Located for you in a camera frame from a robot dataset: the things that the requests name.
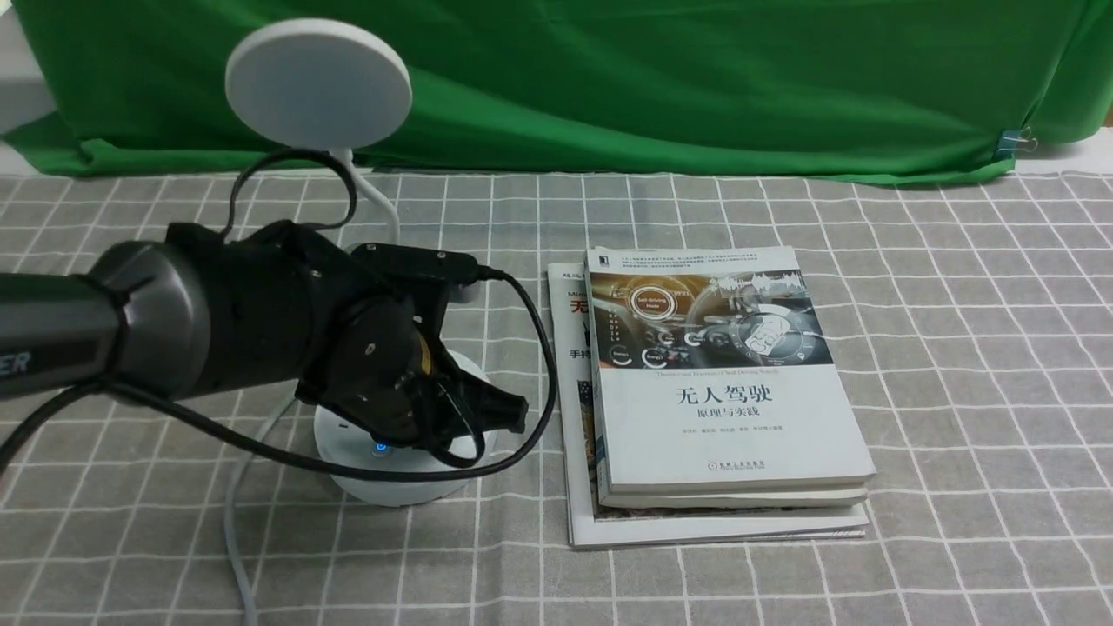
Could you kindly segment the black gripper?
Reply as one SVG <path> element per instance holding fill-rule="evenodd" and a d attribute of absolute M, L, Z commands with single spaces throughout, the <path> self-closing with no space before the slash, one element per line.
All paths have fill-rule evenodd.
<path fill-rule="evenodd" d="M 449 356 L 440 338 L 449 303 L 415 302 L 370 265 L 349 260 L 377 278 L 377 288 L 341 310 L 337 329 L 296 385 L 298 400 L 398 448 L 449 450 L 457 437 L 470 436 L 470 415 L 483 432 L 524 433 L 525 397 L 462 372 Z"/>

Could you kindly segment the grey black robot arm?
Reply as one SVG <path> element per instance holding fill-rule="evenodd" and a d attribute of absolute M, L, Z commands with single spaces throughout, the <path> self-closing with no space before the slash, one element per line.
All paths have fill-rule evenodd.
<path fill-rule="evenodd" d="M 175 223 L 83 274 L 4 273 L 1 391 L 108 379 L 183 401 L 294 381 L 303 403 L 378 443 L 522 433 L 524 397 L 467 373 L 440 340 L 450 292 L 489 276 L 466 254 L 339 250 L 286 219 L 237 242 Z"/>

